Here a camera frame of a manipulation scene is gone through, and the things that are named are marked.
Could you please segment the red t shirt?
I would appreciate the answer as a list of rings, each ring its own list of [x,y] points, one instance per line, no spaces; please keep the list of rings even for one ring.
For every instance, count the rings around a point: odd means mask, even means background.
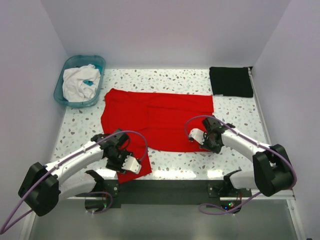
[[[190,142],[184,125],[193,117],[212,115],[211,95],[131,92],[111,89],[104,97],[101,116],[103,132],[129,130],[127,150],[138,158],[145,147],[165,152],[199,152],[198,143]]]

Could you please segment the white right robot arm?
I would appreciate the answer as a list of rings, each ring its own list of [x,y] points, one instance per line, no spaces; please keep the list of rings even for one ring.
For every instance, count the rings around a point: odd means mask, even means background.
[[[296,183],[297,178],[282,145],[260,143],[214,116],[206,117],[202,124],[205,131],[198,140],[201,148],[218,154],[222,147],[229,147],[252,162],[253,170],[236,170],[223,177],[228,188],[256,189],[270,197],[291,189]]]

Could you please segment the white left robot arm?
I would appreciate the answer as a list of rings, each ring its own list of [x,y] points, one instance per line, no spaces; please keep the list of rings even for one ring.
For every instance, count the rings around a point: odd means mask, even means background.
[[[130,137],[121,129],[113,134],[96,134],[71,154],[42,165],[34,163],[20,186],[18,195],[39,217],[52,211],[58,202],[80,194],[102,196],[106,190],[104,178],[87,166],[107,160],[107,167],[120,164],[129,152],[121,147]]]

